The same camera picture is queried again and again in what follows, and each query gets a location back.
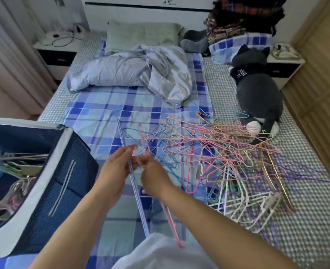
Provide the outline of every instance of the plush toy tail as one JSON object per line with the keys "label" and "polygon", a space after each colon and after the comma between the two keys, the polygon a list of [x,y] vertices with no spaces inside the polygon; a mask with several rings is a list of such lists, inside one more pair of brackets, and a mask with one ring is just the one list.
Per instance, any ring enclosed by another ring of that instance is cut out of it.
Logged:
{"label": "plush toy tail", "polygon": [[276,121],[276,115],[273,112],[268,112],[265,118],[265,122],[261,126],[261,133],[259,133],[256,136],[256,139],[254,139],[251,144],[252,145],[257,145],[260,144],[261,142],[264,142],[270,137],[270,133],[272,130],[272,126]]}

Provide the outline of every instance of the curtain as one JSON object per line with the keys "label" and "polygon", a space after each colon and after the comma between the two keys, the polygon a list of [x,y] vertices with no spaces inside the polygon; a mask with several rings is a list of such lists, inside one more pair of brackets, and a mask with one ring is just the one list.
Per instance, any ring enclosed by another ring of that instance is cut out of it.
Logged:
{"label": "curtain", "polygon": [[52,76],[0,0],[0,117],[41,114],[55,89]]}

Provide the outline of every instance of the plush toy paw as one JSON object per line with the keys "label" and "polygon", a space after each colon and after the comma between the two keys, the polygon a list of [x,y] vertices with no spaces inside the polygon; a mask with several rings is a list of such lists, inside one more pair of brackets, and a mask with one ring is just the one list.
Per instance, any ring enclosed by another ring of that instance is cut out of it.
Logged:
{"label": "plush toy paw", "polygon": [[276,136],[278,134],[278,132],[279,132],[279,125],[277,122],[275,122],[271,129],[271,135],[272,135],[271,137]]}
{"label": "plush toy paw", "polygon": [[249,122],[246,125],[246,130],[251,136],[256,136],[261,131],[261,124],[257,121]]}

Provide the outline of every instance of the nightstand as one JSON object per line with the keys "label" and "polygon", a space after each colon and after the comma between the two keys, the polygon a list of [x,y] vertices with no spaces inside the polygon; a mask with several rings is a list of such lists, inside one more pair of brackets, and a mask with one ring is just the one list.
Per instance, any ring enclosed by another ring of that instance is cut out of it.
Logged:
{"label": "nightstand", "polygon": [[81,33],[75,33],[74,39],[72,36],[71,32],[51,31],[46,34],[46,40],[33,45],[56,80],[63,80],[82,45]]}
{"label": "nightstand", "polygon": [[282,89],[306,61],[288,44],[281,44],[281,49],[284,51],[279,58],[276,58],[279,53],[276,49],[278,44],[267,58],[266,73],[272,77],[278,88]]}

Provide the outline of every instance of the plush toy ear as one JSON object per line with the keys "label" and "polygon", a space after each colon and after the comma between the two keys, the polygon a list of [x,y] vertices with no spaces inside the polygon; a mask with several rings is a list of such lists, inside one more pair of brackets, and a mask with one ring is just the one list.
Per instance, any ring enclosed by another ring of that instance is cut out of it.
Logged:
{"label": "plush toy ear", "polygon": [[267,58],[268,55],[270,54],[270,48],[266,47],[265,49],[262,50],[262,53],[265,55],[265,57]]}
{"label": "plush toy ear", "polygon": [[239,55],[239,54],[242,54],[242,53],[247,52],[247,51],[248,51],[248,47],[247,47],[247,45],[244,44],[244,45],[241,46],[241,48],[239,49],[237,54]]}

